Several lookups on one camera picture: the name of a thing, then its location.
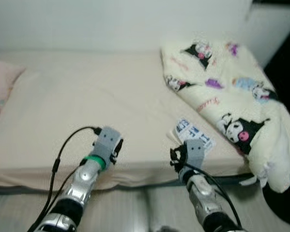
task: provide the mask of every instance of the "green ring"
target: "green ring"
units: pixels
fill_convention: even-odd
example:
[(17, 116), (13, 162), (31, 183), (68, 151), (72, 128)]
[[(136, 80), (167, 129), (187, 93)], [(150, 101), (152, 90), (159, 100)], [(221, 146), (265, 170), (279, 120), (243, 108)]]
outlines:
[(101, 166), (102, 171), (104, 171), (106, 164), (104, 160), (100, 158), (99, 156), (86, 156), (84, 157), (84, 159), (96, 161)]

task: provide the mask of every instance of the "black wire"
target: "black wire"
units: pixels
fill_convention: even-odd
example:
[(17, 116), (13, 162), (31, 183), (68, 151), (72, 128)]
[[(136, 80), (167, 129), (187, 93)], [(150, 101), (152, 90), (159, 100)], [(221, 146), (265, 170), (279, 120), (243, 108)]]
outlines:
[(237, 214), (237, 211), (230, 199), (230, 197), (228, 196), (227, 192), (221, 187), (221, 185), (210, 175), (208, 174), (207, 172), (203, 171), (202, 169), (200, 168), (197, 168), (197, 167), (194, 167), (193, 165), (190, 165), (188, 163), (183, 163), (183, 165), (191, 168), (191, 169), (194, 169), (198, 172), (200, 172), (201, 174), (205, 175), (206, 177), (208, 177), (217, 187), (218, 189), (220, 190), (220, 192), (222, 193), (222, 195), (224, 195), (224, 198), (226, 199), (226, 201), (229, 203), (230, 207), (231, 207), (231, 210), (235, 216), (235, 219), (236, 219), (236, 222), (237, 222), (237, 225), (241, 228), (242, 227), (242, 223), (241, 223), (241, 220)]
[(61, 193), (64, 185), (66, 184), (66, 182), (68, 181), (68, 179), (71, 177), (71, 175), (73, 175), (75, 173), (77, 168), (75, 168), (72, 172), (70, 172), (70, 174), (65, 178), (65, 180), (62, 182), (61, 187), (59, 188), (58, 192), (56, 193), (55, 197), (53, 198), (52, 202), (49, 204), (49, 207), (47, 208), (47, 210), (45, 211), (45, 214), (48, 213), (48, 211), (50, 210), (50, 208), (53, 206), (53, 204), (55, 203), (57, 197), (59, 196), (59, 194)]
[(57, 155), (57, 158), (54, 162), (54, 166), (52, 169), (52, 177), (51, 177), (51, 181), (50, 181), (50, 185), (49, 185), (49, 191), (48, 191), (48, 196), (47, 196), (47, 200), (46, 203), (42, 209), (42, 211), (40, 212), (39, 216), (37, 217), (37, 219), (35, 220), (35, 222), (30, 226), (30, 228), (27, 230), (27, 232), (33, 232), (37, 226), (41, 223), (42, 219), (45, 217), (46, 215), (46, 211), (48, 209), (52, 194), (53, 194), (53, 185), (54, 185), (54, 180), (55, 180), (55, 175), (56, 172), (58, 170), (59, 164), (60, 164), (60, 157), (61, 157), (61, 153), (64, 149), (64, 147), (66, 146), (67, 142), (78, 132), (85, 130), (85, 129), (92, 129), (94, 131), (95, 134), (99, 135), (101, 132), (101, 128), (96, 128), (96, 127), (91, 127), (91, 126), (87, 126), (87, 127), (81, 127), (79, 129), (77, 129), (76, 131), (74, 131), (67, 139), (66, 141), (63, 143), (63, 145), (61, 146), (61, 149)]

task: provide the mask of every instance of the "kuromi print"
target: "kuromi print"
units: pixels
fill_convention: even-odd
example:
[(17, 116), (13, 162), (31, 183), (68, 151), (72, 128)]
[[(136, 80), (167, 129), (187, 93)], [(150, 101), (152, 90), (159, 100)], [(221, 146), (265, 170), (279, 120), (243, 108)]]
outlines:
[(222, 116), (216, 126), (230, 142), (238, 145), (241, 151), (248, 155), (251, 150), (250, 142), (260, 128), (264, 126), (265, 122), (269, 120), (270, 119), (268, 118), (261, 123), (257, 123), (254, 121), (248, 122), (242, 118), (239, 118), (233, 121), (231, 114), (227, 113)]
[(167, 85), (173, 89), (175, 92), (178, 92), (180, 90), (182, 90), (183, 88), (185, 87), (191, 87), (191, 86), (194, 86), (196, 84), (191, 84), (189, 82), (186, 82), (186, 81), (180, 81), (172, 76), (166, 76), (165, 77), (165, 80), (166, 80), (166, 83)]
[(232, 84), (237, 88), (251, 91), (252, 96), (260, 103), (265, 103), (269, 100), (280, 101), (274, 91), (264, 88), (263, 82), (255, 81), (250, 77), (233, 79)]
[(201, 65), (206, 70), (209, 63), (209, 59), (212, 57), (213, 53), (212, 48), (209, 46), (208, 43), (197, 42), (192, 44), (190, 48), (184, 51), (197, 58), (201, 63)]

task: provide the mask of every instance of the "white wall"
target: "white wall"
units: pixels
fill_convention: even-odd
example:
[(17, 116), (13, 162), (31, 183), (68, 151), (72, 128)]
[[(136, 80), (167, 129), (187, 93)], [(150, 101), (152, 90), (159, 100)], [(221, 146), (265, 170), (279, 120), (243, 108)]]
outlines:
[(246, 44), (265, 65), (290, 8), (251, 0), (0, 0), (0, 50), (144, 51), (196, 35)]

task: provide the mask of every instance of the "gray floor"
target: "gray floor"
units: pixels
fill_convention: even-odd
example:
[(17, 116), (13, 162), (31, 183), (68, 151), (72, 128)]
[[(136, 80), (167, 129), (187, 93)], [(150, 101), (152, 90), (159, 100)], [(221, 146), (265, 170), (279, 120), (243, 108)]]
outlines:
[[(272, 213), (260, 188), (227, 187), (243, 226), (250, 232), (290, 232)], [(0, 232), (24, 232), (35, 220), (45, 195), (0, 196)], [(231, 216), (227, 203), (220, 199)], [(79, 232), (156, 232), (168, 225), (181, 232), (202, 232), (184, 187), (95, 192)]]

